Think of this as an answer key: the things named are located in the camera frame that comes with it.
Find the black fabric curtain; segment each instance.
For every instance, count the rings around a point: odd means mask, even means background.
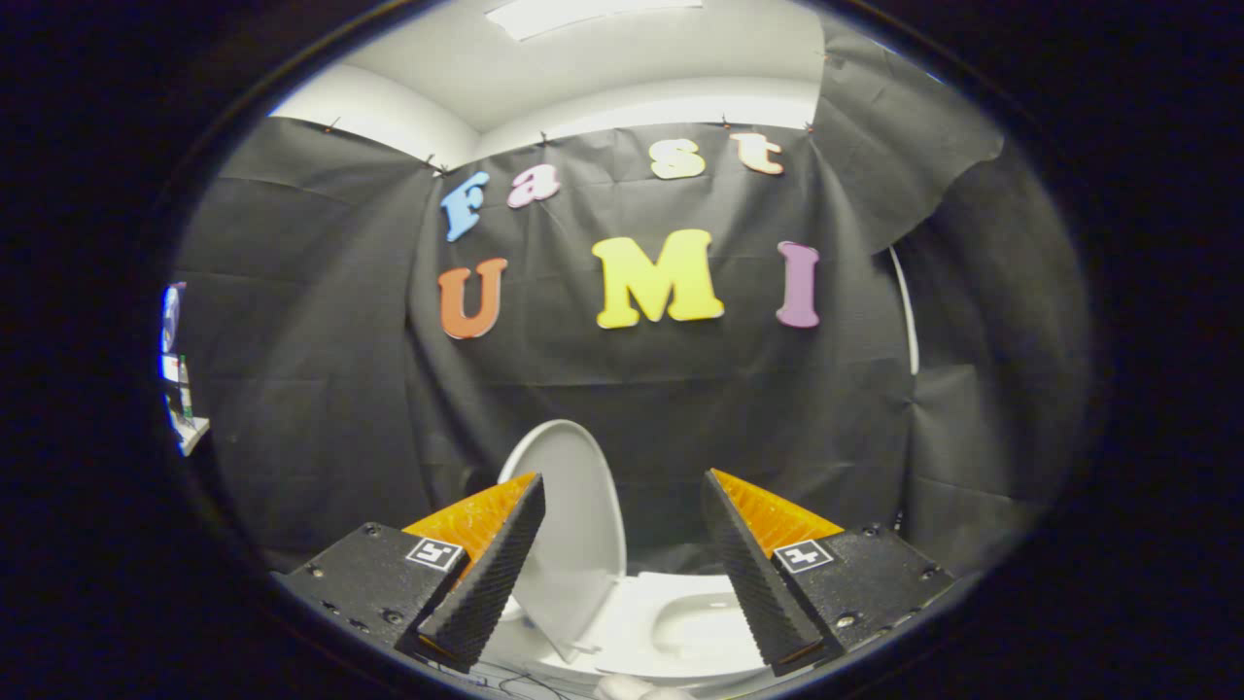
[[[996,558],[1056,492],[1084,410],[1087,316],[1066,228],[949,88],[825,29],[806,129],[617,128],[442,177],[337,129],[258,124],[189,223],[175,279],[197,413],[274,562],[494,484],[551,419],[582,424],[605,451],[632,573],[720,572],[699,513],[709,467],[845,527],[891,526],[902,511],[903,535],[952,571]],[[753,131],[781,147],[784,173],[740,162],[730,134]],[[674,138],[698,144],[703,173],[653,173],[649,145]],[[510,182],[540,163],[560,190],[510,208]],[[450,242],[439,203],[480,170],[480,220]],[[628,236],[657,260],[689,228],[712,235],[724,315],[600,327],[592,245]],[[816,327],[775,316],[781,241],[820,252]],[[490,257],[508,261],[498,320],[453,338],[437,279],[473,270],[470,315],[475,266]]]

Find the white toilet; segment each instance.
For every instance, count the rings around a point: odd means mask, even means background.
[[[546,515],[485,661],[585,688],[611,674],[709,689],[770,673],[728,577],[626,576],[613,479],[582,426],[536,428],[498,481],[532,471],[544,476]]]

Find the letter m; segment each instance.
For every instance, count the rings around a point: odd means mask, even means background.
[[[627,327],[639,322],[639,312],[631,307],[634,296],[649,321],[659,321],[673,290],[669,317],[679,321],[715,318],[725,305],[713,293],[708,271],[707,230],[683,229],[671,233],[657,257],[657,264],[644,255],[631,237],[610,237],[592,246],[605,271],[605,310],[597,313],[601,327]]]

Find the white ceiling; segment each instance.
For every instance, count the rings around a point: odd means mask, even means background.
[[[820,82],[821,27],[791,0],[704,0],[700,9],[587,20],[519,42],[484,12],[509,0],[454,0],[346,58],[486,132],[524,114],[638,83],[690,77]]]

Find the wire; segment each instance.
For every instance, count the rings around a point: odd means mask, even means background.
[[[921,343],[916,337],[916,318],[912,315],[912,297],[907,293],[907,277],[903,276],[903,266],[898,264],[898,252],[894,246],[889,246],[889,259],[894,261],[894,271],[898,272],[898,291],[903,296],[903,320],[907,323],[907,354],[912,377],[921,372]]]
[[[518,680],[518,678],[511,678],[511,679],[503,680],[501,683],[496,684],[496,689],[500,690],[501,693],[506,694],[510,698],[519,698],[520,700],[535,700],[535,698],[531,698],[530,695],[524,695],[521,693],[518,693],[515,690],[510,690],[510,689],[505,688],[505,684],[510,683],[511,680]]]
[[[433,661],[433,660],[429,659],[429,663],[435,664],[437,665],[437,670],[439,670],[442,673],[445,673],[445,674],[449,674],[449,675],[455,675],[455,676],[459,676],[459,678],[464,678],[466,680],[470,680],[475,685],[479,685],[479,686],[483,686],[483,688],[491,688],[488,684],[488,676],[480,675],[479,678],[476,678],[476,676],[474,676],[471,674],[459,674],[457,671],[452,673],[452,671],[445,670],[445,666],[442,665],[440,661]],[[505,693],[510,698],[518,698],[520,700],[535,700],[534,698],[530,698],[527,695],[522,695],[521,693],[514,693],[511,690],[506,690],[506,689],[501,688],[500,685],[498,685],[496,688],[498,688],[498,690],[500,690],[501,693]]]
[[[508,684],[508,683],[514,683],[516,680],[530,680],[531,683],[534,683],[534,684],[544,688],[545,690],[549,690],[554,695],[556,695],[559,700],[570,700],[570,698],[567,698],[561,690],[559,690],[559,689],[549,685],[547,683],[540,680],[539,678],[534,676],[531,674],[531,671],[521,673],[521,671],[518,671],[515,669],[508,669],[505,666],[501,666],[501,665],[498,665],[498,664],[493,664],[490,661],[479,661],[479,663],[481,663],[484,665],[488,665],[488,666],[493,666],[494,669],[500,669],[500,670],[503,670],[505,673],[509,673],[509,674],[516,674],[514,678],[508,678],[508,679],[503,680],[501,683],[496,684],[498,690],[500,690],[501,693],[506,693],[506,694],[513,693],[513,691],[505,689],[505,684]],[[578,698],[587,698],[587,700],[595,700],[595,698],[592,698],[590,695],[583,695],[581,693],[575,693],[573,690],[566,690],[566,693],[569,693],[571,695],[577,695]]]

